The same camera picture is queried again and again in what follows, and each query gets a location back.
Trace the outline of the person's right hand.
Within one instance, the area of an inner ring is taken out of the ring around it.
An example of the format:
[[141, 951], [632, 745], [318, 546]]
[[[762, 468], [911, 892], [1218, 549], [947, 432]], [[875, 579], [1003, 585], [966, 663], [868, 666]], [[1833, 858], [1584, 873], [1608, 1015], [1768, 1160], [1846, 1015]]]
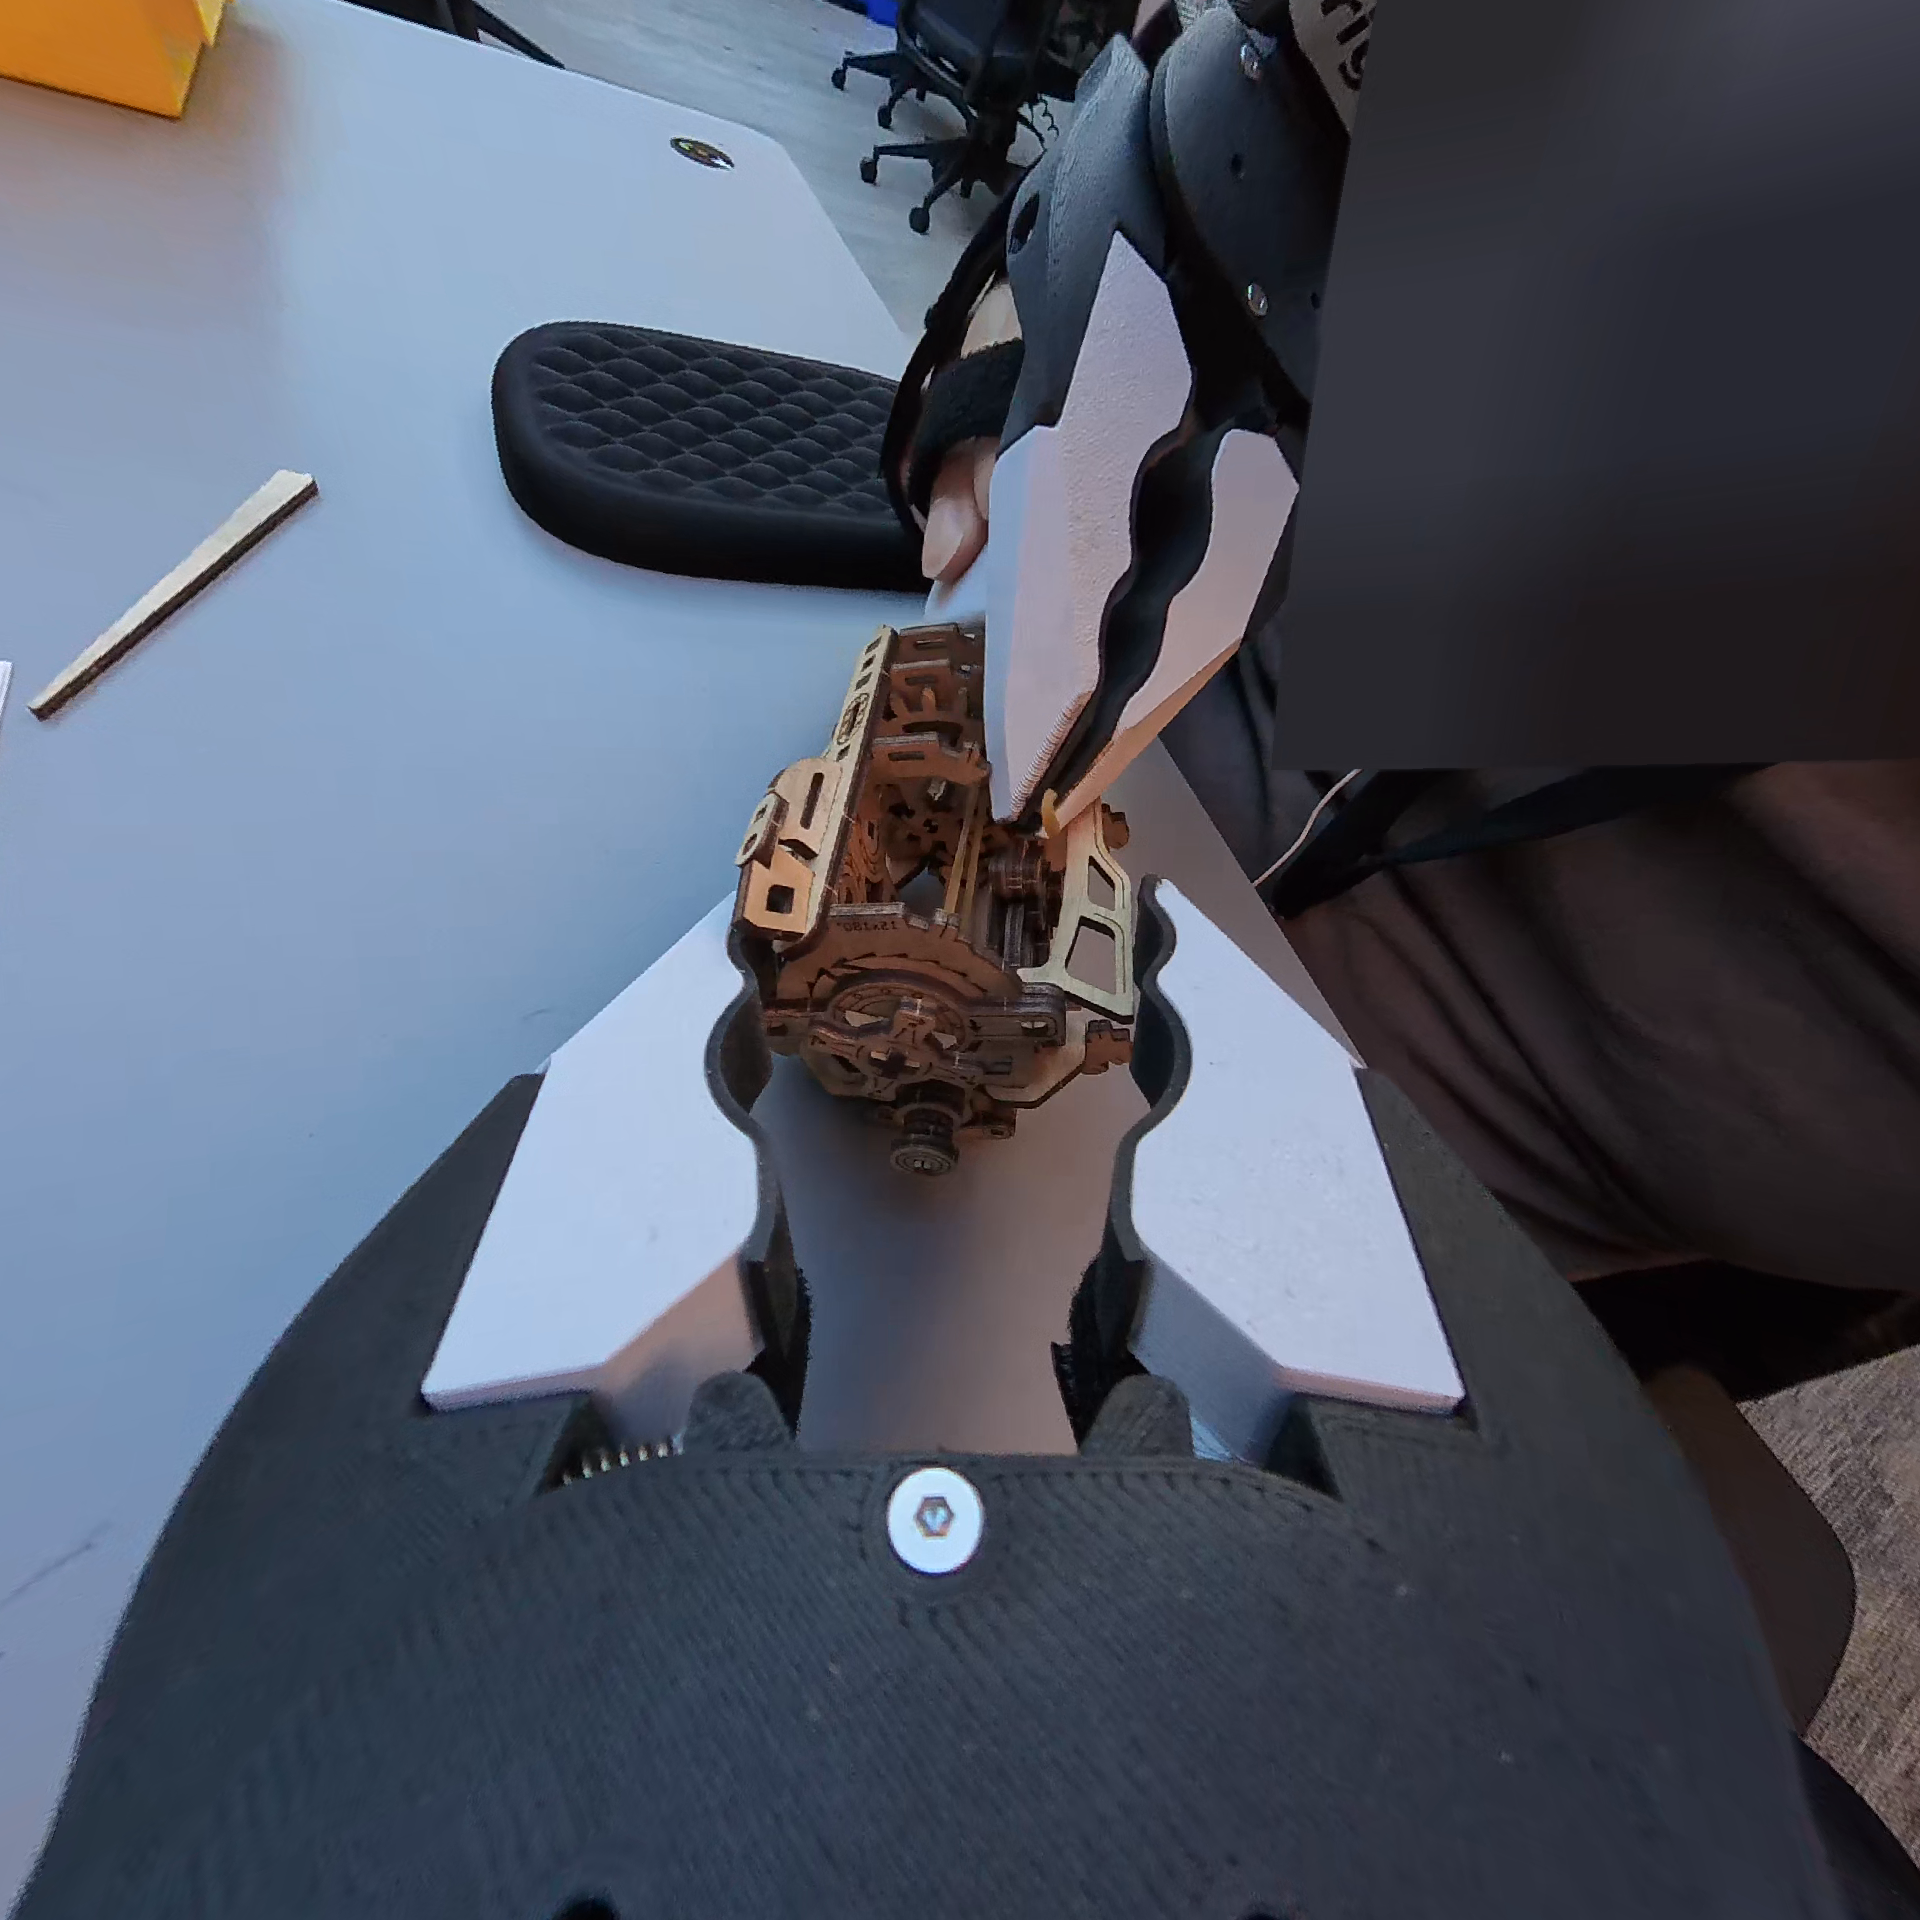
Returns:
[[960, 442], [934, 474], [921, 541], [921, 568], [934, 585], [957, 585], [988, 546], [996, 453], [994, 437]]

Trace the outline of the black office chair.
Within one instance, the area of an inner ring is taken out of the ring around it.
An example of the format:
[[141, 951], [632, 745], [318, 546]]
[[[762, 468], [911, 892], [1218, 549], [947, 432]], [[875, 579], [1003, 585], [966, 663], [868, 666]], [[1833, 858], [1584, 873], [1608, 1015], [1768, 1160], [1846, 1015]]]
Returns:
[[923, 200], [907, 210], [918, 234], [932, 228], [932, 210], [947, 192], [957, 189], [966, 200], [976, 182], [1003, 192], [1019, 175], [1009, 159], [1016, 133], [1037, 131], [1029, 109], [1071, 100], [1086, 64], [1062, 29], [1062, 14], [1065, 3], [897, 3], [893, 48], [847, 54], [833, 70], [831, 84], [840, 93], [854, 70], [890, 80], [880, 129], [893, 129], [906, 96], [934, 96], [957, 109], [963, 120], [957, 133], [885, 140], [859, 162], [861, 182], [880, 182], [890, 158], [932, 166]]

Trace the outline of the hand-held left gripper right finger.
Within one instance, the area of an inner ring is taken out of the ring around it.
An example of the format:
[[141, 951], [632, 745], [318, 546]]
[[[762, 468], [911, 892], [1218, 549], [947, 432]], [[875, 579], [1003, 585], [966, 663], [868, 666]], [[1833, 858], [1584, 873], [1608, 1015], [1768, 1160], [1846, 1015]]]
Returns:
[[1165, 877], [1139, 898], [1132, 1079], [1100, 1255], [1068, 1314], [1068, 1422], [1132, 1373], [1224, 1457], [1292, 1393], [1453, 1415], [1436, 1318], [1349, 1053]]

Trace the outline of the wooden mechanical model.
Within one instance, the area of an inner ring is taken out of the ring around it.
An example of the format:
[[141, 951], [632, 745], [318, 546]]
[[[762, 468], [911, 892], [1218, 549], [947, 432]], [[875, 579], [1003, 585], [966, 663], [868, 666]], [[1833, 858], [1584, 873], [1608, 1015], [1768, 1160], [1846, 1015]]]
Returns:
[[882, 626], [828, 747], [770, 780], [735, 858], [768, 1045], [866, 1105], [923, 1177], [1128, 1064], [1139, 1005], [1128, 821], [994, 817], [984, 638], [979, 618]]

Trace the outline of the yellow storage bin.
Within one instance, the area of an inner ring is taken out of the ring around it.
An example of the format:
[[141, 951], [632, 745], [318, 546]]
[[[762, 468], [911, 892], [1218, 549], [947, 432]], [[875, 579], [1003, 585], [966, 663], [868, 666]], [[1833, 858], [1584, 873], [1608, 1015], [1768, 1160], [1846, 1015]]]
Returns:
[[4, 80], [180, 119], [226, 3], [4, 3]]

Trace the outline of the black quilted wrist rest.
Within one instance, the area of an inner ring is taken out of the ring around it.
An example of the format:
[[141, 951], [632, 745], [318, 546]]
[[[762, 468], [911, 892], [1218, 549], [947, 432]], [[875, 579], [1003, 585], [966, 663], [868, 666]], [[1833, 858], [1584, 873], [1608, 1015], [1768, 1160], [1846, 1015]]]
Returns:
[[492, 370], [518, 511], [625, 566], [921, 594], [882, 480], [896, 381], [625, 323], [541, 323]]

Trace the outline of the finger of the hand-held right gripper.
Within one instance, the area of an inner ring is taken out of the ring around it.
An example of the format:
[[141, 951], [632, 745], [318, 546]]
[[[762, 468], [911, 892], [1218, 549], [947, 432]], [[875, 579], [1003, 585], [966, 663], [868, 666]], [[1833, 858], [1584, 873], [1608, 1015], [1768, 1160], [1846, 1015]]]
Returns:
[[1081, 777], [1055, 757], [1092, 714], [1106, 606], [1137, 557], [1139, 468], [1189, 408], [1189, 352], [1164, 279], [1113, 234], [1068, 399], [1055, 425], [1029, 429], [1000, 453], [991, 486], [991, 541], [949, 588], [934, 588], [928, 620], [988, 620], [988, 753], [1000, 821], [1055, 797], [1062, 824], [1187, 704], [1204, 680], [1204, 651], [1177, 642], [1172, 663], [1128, 703]]
[[1267, 434], [1227, 429], [1204, 449], [1204, 516], [1161, 549], [1113, 614], [1106, 689], [1120, 704], [1089, 769], [1057, 795], [1062, 806], [1095, 805], [1213, 682], [1250, 626], [1300, 480]]

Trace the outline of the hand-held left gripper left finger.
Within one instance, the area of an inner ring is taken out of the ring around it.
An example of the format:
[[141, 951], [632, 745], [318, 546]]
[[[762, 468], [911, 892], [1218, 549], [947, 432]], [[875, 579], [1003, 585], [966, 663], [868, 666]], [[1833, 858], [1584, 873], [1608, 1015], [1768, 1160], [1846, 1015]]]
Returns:
[[751, 1117], [768, 1079], [721, 903], [552, 1055], [425, 1402], [586, 1390], [660, 1445], [706, 1378], [755, 1373], [795, 1427], [807, 1290]]

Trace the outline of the person's grey clothing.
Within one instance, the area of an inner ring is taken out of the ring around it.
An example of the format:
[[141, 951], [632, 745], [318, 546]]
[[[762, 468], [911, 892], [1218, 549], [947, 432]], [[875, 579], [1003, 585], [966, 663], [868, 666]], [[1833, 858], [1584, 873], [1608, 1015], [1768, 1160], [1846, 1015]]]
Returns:
[[1918, 1290], [1913, 757], [1386, 873], [1288, 938], [1572, 1280]]

